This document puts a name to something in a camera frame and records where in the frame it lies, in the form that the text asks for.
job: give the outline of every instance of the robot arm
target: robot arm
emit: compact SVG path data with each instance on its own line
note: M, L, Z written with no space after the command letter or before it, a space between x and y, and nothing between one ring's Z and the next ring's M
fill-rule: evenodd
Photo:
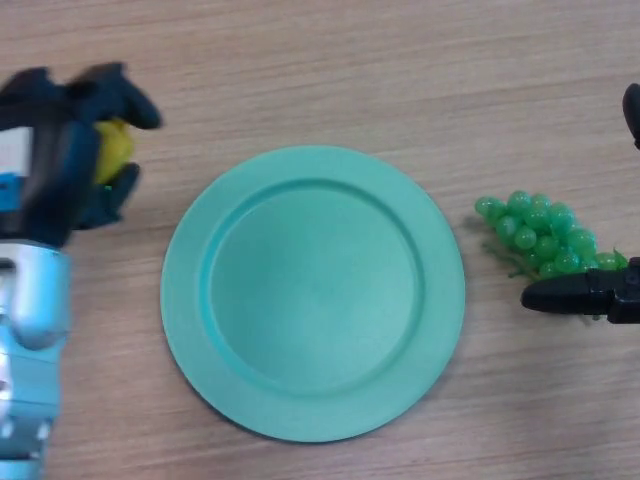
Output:
M121 64L94 67L63 86L44 68L26 70L0 90L3 480L41 478L58 415L58 361L71 326L70 260L61 249L73 230L118 221L138 177L130 149L114 157L117 142L101 130L104 122L161 124Z

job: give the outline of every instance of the plastic grapes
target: plastic grapes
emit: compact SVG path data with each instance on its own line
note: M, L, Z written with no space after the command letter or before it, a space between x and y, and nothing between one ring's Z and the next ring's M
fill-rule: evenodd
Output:
M586 272L619 270L628 260L620 252L598 252L596 236L580 226L564 203L541 193L513 192L507 202L482 197L476 212L495 230L508 259L532 280Z

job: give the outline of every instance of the yellow lemon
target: yellow lemon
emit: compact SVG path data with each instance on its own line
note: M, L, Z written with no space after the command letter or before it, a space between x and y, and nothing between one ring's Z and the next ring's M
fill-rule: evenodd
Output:
M111 180L133 155L133 139L126 122L115 119L94 125L101 144L94 182L100 185Z

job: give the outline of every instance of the green plate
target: green plate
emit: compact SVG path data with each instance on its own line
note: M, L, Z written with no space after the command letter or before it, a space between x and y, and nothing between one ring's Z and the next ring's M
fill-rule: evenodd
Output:
M200 395L263 435L375 429L442 373L464 314L451 228L409 177L363 153L291 147L218 178L162 272L169 346Z

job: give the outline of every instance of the wooden table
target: wooden table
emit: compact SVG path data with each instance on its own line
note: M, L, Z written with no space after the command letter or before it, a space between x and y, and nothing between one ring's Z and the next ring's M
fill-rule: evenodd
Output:
M640 475L640 328L524 311L482 253L473 202L516 188L640 253L640 154L620 101L640 81L636 0L5 0L1 76L127 61L162 108L138 135L126 223L78 234L52 480L513 480ZM367 151L439 203L466 264L450 368L362 438L297 446L226 423L167 349L162 258L225 170L290 144Z

